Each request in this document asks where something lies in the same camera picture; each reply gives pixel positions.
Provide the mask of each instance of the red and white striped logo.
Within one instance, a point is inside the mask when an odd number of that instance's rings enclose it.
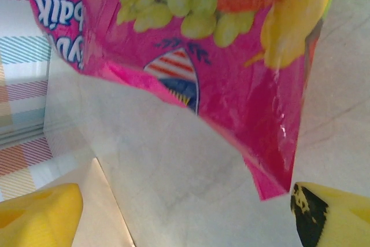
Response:
[[[194,66],[183,48],[156,58],[144,67],[144,71],[159,79],[179,78],[197,83]]]

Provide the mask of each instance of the pink snack bag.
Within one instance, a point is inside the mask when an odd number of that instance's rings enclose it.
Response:
[[[241,152],[262,200],[290,191],[330,0],[29,1],[76,71],[191,109]]]

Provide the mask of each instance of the banana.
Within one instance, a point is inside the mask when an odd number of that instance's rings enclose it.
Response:
[[[305,53],[305,39],[325,13],[329,0],[281,0],[275,2],[262,26],[263,51],[245,66],[264,60],[271,69],[285,68]]]
[[[299,182],[290,207],[304,247],[370,246],[370,198]]]

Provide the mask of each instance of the white surface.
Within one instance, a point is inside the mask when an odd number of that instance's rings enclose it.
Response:
[[[294,181],[370,196],[369,15],[368,0],[334,0],[310,76]],[[56,135],[61,121],[80,132],[138,247],[300,246],[290,196],[260,203],[240,154],[190,111],[79,76],[59,60],[51,63],[47,107],[50,147],[64,136]]]
[[[44,188],[63,183],[77,183],[83,197],[83,212],[72,247],[134,247],[97,159],[61,176]]]
[[[3,64],[6,85],[45,80],[48,66],[48,61],[23,63],[21,67],[19,64]]]
[[[0,36],[42,36],[28,1],[0,0]]]

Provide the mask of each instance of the plaid fabric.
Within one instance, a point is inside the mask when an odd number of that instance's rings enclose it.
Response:
[[[44,37],[0,37],[0,134],[43,124],[50,52]]]
[[[52,158],[45,138],[28,141],[0,150],[0,201],[35,191],[36,165]]]
[[[28,0],[0,0],[0,7],[1,138],[42,128],[51,47]]]

